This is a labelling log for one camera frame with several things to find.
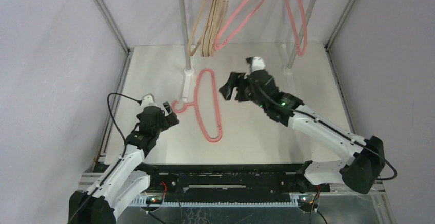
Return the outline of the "beige hanger table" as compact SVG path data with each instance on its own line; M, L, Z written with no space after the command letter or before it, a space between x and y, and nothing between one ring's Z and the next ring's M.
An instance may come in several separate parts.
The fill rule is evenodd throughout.
M207 18L206 31L204 35L203 57L212 57L215 53L214 43L224 23L228 7L228 0L212 0L209 15Z

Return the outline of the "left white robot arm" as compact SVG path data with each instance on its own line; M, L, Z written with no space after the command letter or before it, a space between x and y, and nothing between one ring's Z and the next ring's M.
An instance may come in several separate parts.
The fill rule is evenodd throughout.
M159 188L158 175L136 168L156 146L160 133L179 123L171 105L164 102L163 106L142 100L139 121L126 137L123 152L87 190L71 195L68 223L116 223L141 192Z

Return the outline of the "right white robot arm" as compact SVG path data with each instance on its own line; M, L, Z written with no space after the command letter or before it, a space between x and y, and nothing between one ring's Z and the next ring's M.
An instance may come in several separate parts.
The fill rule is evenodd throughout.
M250 74L231 72L219 88L224 100L236 91L238 102L251 101L273 121L300 131L339 157L337 161L306 161L298 170L296 184L302 191L316 185L344 184L367 194L386 165L383 141L376 136L364 138L347 132L309 108L296 96L280 91L266 70Z

